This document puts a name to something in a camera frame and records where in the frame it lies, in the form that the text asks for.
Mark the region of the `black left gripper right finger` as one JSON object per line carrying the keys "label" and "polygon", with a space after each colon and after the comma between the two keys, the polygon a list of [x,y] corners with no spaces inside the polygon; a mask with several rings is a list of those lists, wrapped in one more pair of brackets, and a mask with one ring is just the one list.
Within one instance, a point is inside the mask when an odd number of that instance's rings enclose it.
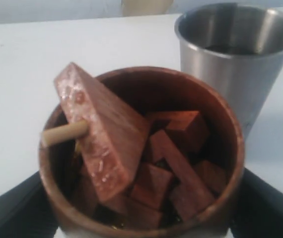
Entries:
{"label": "black left gripper right finger", "polygon": [[235,238],[283,238],[283,193],[245,169],[230,229]]}

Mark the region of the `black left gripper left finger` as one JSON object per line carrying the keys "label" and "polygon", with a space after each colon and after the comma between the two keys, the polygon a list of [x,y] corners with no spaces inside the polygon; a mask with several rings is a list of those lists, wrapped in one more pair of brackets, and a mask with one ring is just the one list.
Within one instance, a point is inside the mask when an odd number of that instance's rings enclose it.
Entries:
{"label": "black left gripper left finger", "polygon": [[0,238],[52,238],[57,229],[38,172],[0,196]]}

